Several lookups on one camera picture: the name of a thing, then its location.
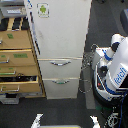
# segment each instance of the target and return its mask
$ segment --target freezer drawer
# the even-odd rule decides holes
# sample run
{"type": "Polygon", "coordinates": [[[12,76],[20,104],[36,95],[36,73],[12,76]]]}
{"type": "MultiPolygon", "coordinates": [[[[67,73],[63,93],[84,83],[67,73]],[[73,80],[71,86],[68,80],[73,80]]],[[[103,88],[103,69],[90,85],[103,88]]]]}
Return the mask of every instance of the freezer drawer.
{"type": "Polygon", "coordinates": [[[42,0],[40,2],[40,0],[33,0],[31,1],[33,6],[30,9],[28,7],[30,4],[24,0],[32,35],[37,37],[40,54],[37,49],[36,52],[39,59],[83,55],[86,34],[88,33],[91,1],[42,0]],[[46,12],[49,12],[47,18],[41,16],[40,8],[43,6],[46,7],[46,12]]]}
{"type": "Polygon", "coordinates": [[[79,79],[44,79],[47,99],[77,98],[79,79]]]}
{"type": "Polygon", "coordinates": [[[12,66],[0,67],[0,77],[14,77],[14,76],[36,76],[38,75],[37,66],[12,66]]]}
{"type": "Polygon", "coordinates": [[[40,92],[38,77],[34,81],[0,82],[0,93],[40,92]]]}
{"type": "Polygon", "coordinates": [[[82,59],[42,60],[38,62],[43,79],[80,76],[82,59]]]}
{"type": "Polygon", "coordinates": [[[0,49],[23,49],[31,48],[28,32],[24,31],[1,31],[0,49]]]}
{"type": "Polygon", "coordinates": [[[35,65],[31,49],[0,50],[0,66],[35,65]]]}

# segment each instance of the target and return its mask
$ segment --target wooden cabinet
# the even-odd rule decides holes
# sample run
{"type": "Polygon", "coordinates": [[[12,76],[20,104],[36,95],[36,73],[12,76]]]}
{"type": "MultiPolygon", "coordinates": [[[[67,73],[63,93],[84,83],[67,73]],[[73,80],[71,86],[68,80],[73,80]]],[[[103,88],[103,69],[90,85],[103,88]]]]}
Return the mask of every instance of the wooden cabinet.
{"type": "Polygon", "coordinates": [[[10,101],[3,95],[45,97],[42,78],[29,30],[12,30],[15,18],[10,18],[6,31],[0,31],[0,101],[10,101]]]}

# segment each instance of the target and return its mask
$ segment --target drawer handle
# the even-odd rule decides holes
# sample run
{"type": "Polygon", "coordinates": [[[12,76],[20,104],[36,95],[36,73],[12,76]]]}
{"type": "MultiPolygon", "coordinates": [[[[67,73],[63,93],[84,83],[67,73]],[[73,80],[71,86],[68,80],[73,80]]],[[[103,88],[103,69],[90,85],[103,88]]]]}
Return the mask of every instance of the drawer handle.
{"type": "Polygon", "coordinates": [[[17,90],[6,90],[6,91],[3,91],[3,88],[4,88],[4,86],[1,87],[1,92],[4,92],[4,93],[6,93],[6,92],[19,92],[19,90],[20,90],[19,85],[18,85],[18,89],[17,90]]]}
{"type": "Polygon", "coordinates": [[[57,65],[57,66],[64,66],[64,65],[67,65],[69,63],[71,63],[71,61],[67,61],[67,62],[64,62],[64,63],[56,63],[55,61],[50,61],[51,64],[53,65],[57,65]]]}
{"type": "Polygon", "coordinates": [[[70,82],[69,80],[54,80],[52,81],[53,83],[56,83],[56,84],[66,84],[68,82],[70,82]]]}
{"type": "Polygon", "coordinates": [[[0,73],[0,75],[15,75],[16,71],[14,72],[8,72],[8,73],[0,73]]]}
{"type": "Polygon", "coordinates": [[[7,59],[7,61],[1,61],[0,64],[5,64],[5,63],[8,63],[9,62],[9,59],[7,59]]]}

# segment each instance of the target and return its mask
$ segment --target open drawer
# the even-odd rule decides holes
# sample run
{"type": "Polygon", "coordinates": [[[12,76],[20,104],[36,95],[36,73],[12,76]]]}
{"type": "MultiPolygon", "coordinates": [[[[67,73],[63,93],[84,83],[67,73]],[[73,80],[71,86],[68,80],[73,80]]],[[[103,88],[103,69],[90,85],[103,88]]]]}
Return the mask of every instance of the open drawer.
{"type": "Polygon", "coordinates": [[[0,66],[0,77],[36,76],[38,70],[36,65],[30,66],[0,66]]]}
{"type": "Polygon", "coordinates": [[[40,92],[39,79],[37,76],[26,77],[26,80],[18,80],[18,79],[14,80],[14,78],[13,80],[11,80],[11,78],[12,77],[10,77],[10,80],[9,77],[6,77],[5,79],[2,78],[3,80],[1,81],[9,81],[9,82],[0,82],[0,93],[40,92]]]}
{"type": "Polygon", "coordinates": [[[35,65],[35,60],[31,49],[0,50],[0,66],[26,65],[35,65]]]}
{"type": "Polygon", "coordinates": [[[28,31],[0,32],[0,49],[31,48],[28,31]]]}

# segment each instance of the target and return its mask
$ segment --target label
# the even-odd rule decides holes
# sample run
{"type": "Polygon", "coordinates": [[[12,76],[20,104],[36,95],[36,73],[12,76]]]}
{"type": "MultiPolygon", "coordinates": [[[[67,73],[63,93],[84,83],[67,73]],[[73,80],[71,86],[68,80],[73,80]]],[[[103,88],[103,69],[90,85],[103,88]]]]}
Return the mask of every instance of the label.
{"type": "Polygon", "coordinates": [[[20,14],[20,9],[14,9],[14,10],[7,10],[8,14],[20,14]]]}
{"type": "Polygon", "coordinates": [[[49,17],[49,5],[46,3],[37,4],[39,17],[49,17]]]}
{"type": "Polygon", "coordinates": [[[112,80],[114,81],[117,87],[121,86],[127,74],[128,74],[128,71],[124,68],[122,64],[120,64],[112,78],[112,80]]]}
{"type": "Polygon", "coordinates": [[[26,53],[23,53],[23,54],[13,54],[13,55],[14,55],[14,58],[28,58],[26,53]]]}
{"type": "Polygon", "coordinates": [[[12,34],[7,34],[9,39],[13,39],[13,35],[12,34]]]}
{"type": "Polygon", "coordinates": [[[5,55],[1,55],[1,58],[6,58],[6,56],[5,55]]]}

